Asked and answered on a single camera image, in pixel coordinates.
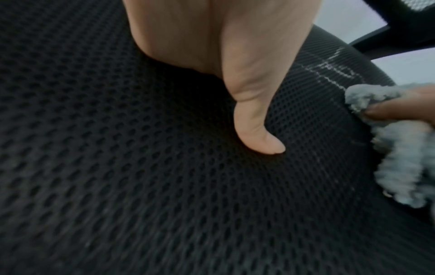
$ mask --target gray cloth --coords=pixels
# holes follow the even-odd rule
[[[399,203],[421,208],[435,202],[435,131],[422,121],[372,121],[364,111],[374,103],[412,96],[411,89],[429,84],[382,87],[355,85],[345,92],[350,110],[371,126],[373,147],[385,157],[374,176],[384,194]],[[435,203],[431,207],[435,220]]]

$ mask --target light blue towel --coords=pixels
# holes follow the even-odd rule
[[[412,96],[412,88],[427,85],[429,83],[392,87],[355,85],[345,92],[345,101],[355,115],[371,126],[373,147],[385,155],[374,174],[384,194],[413,208],[431,203],[435,221],[435,131],[432,126],[422,121],[377,122],[363,116],[371,104]]]

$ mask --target white background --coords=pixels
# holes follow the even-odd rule
[[[363,0],[323,0],[315,24],[350,43],[386,25]],[[398,85],[435,82],[435,48],[373,60]]]

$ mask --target bare skin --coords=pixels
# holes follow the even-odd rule
[[[264,121],[320,4],[321,0],[124,0],[138,47],[156,60],[223,79],[237,102],[238,136],[264,154],[285,151]]]
[[[412,98],[399,98],[373,106],[366,115],[375,120],[420,120],[435,126],[435,85],[413,90]]]

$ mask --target seat cushion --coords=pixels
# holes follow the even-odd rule
[[[0,1],[0,274],[427,275],[435,230],[383,197],[354,84],[314,27],[245,148],[212,76],[153,61],[118,0]]]

